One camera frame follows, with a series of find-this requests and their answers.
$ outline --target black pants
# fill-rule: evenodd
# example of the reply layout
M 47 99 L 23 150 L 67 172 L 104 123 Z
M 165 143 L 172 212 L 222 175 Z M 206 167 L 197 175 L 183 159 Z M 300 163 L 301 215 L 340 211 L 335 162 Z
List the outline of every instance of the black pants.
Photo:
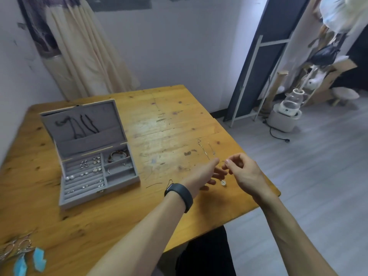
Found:
M 236 276 L 224 226 L 188 243 L 176 262 L 177 276 Z

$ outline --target open jewelry box lid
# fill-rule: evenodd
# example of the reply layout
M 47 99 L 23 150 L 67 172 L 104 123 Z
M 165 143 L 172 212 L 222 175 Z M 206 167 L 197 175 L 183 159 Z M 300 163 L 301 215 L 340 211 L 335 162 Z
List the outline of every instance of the open jewelry box lid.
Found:
M 127 142 L 114 99 L 40 115 L 61 160 Z

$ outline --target gray jewelry box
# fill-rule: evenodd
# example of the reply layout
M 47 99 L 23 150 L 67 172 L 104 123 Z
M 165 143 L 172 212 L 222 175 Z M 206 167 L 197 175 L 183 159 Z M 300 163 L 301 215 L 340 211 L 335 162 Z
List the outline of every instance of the gray jewelry box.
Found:
M 62 209 L 140 181 L 115 100 L 40 115 L 62 168 Z

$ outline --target gray wooden floor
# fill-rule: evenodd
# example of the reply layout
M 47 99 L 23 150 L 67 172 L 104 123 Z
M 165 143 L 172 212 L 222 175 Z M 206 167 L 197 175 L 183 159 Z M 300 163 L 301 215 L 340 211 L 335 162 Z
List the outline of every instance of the gray wooden floor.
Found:
M 281 191 L 281 199 L 340 275 L 368 275 L 368 95 L 346 107 L 303 108 L 293 133 L 260 120 L 223 127 Z M 260 209 L 225 225 L 237 275 L 287 275 Z

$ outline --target black wristband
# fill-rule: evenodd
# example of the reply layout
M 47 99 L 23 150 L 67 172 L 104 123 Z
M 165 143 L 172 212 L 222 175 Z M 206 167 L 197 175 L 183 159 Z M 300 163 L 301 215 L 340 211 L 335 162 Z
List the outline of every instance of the black wristband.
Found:
M 168 194 L 168 192 L 174 191 L 180 195 L 180 197 L 183 199 L 185 203 L 185 213 L 189 211 L 193 204 L 193 198 L 190 191 L 184 186 L 179 183 L 171 184 L 166 190 L 165 190 L 165 196 Z

